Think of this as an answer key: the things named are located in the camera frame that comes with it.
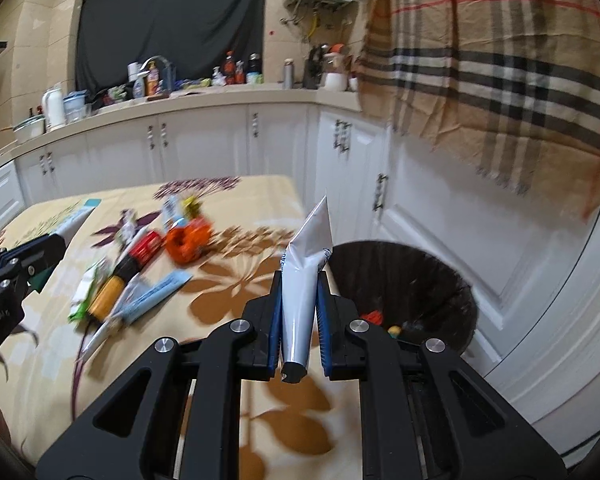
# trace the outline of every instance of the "kettle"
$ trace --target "kettle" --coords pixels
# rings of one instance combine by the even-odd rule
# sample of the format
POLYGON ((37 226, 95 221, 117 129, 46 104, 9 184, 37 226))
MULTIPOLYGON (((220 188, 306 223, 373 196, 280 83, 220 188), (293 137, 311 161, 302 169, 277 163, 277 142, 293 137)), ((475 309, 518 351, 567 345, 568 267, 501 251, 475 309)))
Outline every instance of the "kettle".
POLYGON ((60 83, 47 90, 42 96, 42 110, 45 113, 47 130, 52 130, 66 124, 60 83))

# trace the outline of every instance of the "trash can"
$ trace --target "trash can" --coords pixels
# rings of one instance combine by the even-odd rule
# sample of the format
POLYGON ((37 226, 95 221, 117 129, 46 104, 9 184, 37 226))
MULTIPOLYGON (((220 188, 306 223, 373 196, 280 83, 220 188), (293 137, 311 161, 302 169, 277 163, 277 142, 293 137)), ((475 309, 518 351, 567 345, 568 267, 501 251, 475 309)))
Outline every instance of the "trash can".
POLYGON ((351 242, 333 248, 329 266, 358 314, 378 311, 376 324, 400 327, 398 338, 420 344, 437 337, 458 353, 471 342, 478 319, 471 287, 435 256, 392 242, 351 242))

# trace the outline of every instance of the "plaid fabric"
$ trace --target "plaid fabric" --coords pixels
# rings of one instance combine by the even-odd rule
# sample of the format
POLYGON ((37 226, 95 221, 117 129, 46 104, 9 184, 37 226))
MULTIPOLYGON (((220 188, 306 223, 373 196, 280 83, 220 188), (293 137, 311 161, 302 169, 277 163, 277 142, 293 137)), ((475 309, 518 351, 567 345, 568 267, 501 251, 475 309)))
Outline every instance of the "plaid fabric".
POLYGON ((598 0, 374 0, 363 112, 520 195, 600 206, 598 0))

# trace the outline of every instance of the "wall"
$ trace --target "wall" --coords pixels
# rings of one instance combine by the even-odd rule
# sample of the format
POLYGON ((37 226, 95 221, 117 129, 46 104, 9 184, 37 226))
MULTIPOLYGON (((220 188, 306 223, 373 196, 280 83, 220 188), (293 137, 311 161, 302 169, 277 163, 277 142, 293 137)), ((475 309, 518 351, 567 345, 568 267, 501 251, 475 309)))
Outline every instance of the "wall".
MULTIPOLYGON (((81 0, 3 0, 0 4, 0 129, 17 124, 44 91, 73 88, 75 31, 81 0)), ((0 148, 14 139, 0 132, 0 148)))

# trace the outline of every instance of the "orange object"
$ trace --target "orange object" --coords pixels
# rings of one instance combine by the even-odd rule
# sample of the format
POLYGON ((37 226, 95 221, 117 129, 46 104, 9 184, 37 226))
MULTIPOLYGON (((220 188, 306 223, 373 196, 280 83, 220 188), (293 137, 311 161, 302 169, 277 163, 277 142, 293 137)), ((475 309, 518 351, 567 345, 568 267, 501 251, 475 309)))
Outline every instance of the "orange object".
POLYGON ((373 310, 368 314, 363 314, 360 317, 365 321, 368 321, 369 323, 373 323, 374 325, 382 325, 382 312, 380 312, 379 310, 373 310))
POLYGON ((202 216, 194 218, 184 227, 169 229, 164 237, 164 248, 178 265, 197 260, 211 240, 211 224, 202 216))
POLYGON ((111 276, 107 283, 100 289, 100 292, 89 307, 89 314, 99 322, 103 322, 116 304, 116 301, 125 290, 125 282, 119 276, 111 276))

